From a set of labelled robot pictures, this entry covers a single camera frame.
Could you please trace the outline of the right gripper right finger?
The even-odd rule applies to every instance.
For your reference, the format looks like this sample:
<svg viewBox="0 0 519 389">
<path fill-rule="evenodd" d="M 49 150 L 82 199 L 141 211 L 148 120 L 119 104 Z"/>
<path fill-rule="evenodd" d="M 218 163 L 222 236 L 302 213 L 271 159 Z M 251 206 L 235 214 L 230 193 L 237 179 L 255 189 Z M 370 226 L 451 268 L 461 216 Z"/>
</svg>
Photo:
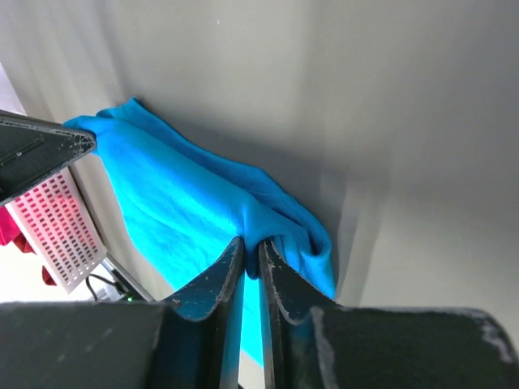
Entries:
<svg viewBox="0 0 519 389">
<path fill-rule="evenodd" d="M 271 239 L 259 244 L 259 270 L 266 386 L 339 388 L 345 312 L 289 266 Z"/>
</svg>

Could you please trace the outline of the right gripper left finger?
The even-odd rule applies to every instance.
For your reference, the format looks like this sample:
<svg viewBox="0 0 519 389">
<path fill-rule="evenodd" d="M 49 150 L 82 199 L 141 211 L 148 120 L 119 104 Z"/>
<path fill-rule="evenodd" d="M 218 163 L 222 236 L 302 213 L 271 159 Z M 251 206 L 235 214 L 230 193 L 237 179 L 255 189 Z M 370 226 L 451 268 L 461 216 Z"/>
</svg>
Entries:
<svg viewBox="0 0 519 389">
<path fill-rule="evenodd" d="M 237 388 L 245 245 L 235 237 L 218 260 L 168 299 L 161 324 L 161 388 Z"/>
</svg>

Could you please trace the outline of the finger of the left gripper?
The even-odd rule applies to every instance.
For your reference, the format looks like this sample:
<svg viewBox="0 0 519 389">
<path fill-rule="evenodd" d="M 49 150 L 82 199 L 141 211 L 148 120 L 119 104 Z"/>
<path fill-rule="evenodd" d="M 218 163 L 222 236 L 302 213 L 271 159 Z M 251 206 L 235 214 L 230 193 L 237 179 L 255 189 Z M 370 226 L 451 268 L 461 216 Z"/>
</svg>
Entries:
<svg viewBox="0 0 519 389">
<path fill-rule="evenodd" d="M 97 147 L 96 136 L 1 112 L 1 205 L 5 206 Z"/>
</svg>

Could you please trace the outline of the blue t shirt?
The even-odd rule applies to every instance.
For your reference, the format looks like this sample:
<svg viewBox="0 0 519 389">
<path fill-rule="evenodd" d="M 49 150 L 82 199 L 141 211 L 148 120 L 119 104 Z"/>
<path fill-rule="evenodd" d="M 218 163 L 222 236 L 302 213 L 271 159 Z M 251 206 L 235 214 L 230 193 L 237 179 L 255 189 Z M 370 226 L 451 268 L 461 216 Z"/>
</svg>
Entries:
<svg viewBox="0 0 519 389">
<path fill-rule="evenodd" d="M 336 291 L 326 228 L 262 169 L 196 146 L 136 99 L 79 116 L 92 132 L 135 248 L 174 288 L 210 267 L 230 241 L 246 247 L 241 348 L 263 362 L 258 245 L 267 238 L 327 297 Z"/>
</svg>

